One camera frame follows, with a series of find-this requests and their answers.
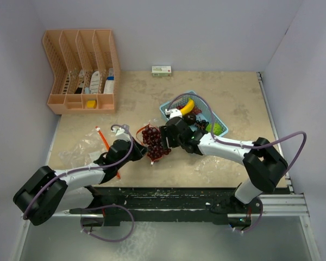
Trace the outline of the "clear orange-zip bag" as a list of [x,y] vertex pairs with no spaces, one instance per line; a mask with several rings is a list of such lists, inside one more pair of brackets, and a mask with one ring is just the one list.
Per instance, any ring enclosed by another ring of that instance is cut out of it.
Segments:
[[147,149],[146,157],[149,159],[151,166],[168,156],[172,151],[170,148],[163,147],[161,131],[157,125],[152,124],[150,121],[136,131],[135,137]]

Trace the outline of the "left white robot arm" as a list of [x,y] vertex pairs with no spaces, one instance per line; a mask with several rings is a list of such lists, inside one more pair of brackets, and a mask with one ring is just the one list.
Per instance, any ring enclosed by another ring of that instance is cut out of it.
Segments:
[[101,200],[88,187],[112,180],[127,162],[138,161],[146,153],[147,148],[136,140],[117,139],[108,152],[84,167],[70,170],[40,167],[14,195],[13,202],[23,212],[23,218],[35,226],[65,209],[84,208],[95,213]]

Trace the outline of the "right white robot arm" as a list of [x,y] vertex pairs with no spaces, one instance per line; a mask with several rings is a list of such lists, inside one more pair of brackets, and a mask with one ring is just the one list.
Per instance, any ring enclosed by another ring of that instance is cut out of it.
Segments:
[[248,179],[237,187],[230,203],[237,213],[248,209],[250,202],[263,192],[272,193],[288,167],[265,138],[237,141],[213,137],[205,130],[192,130],[181,117],[168,120],[159,129],[163,148],[181,147],[190,154],[220,157],[244,166]]

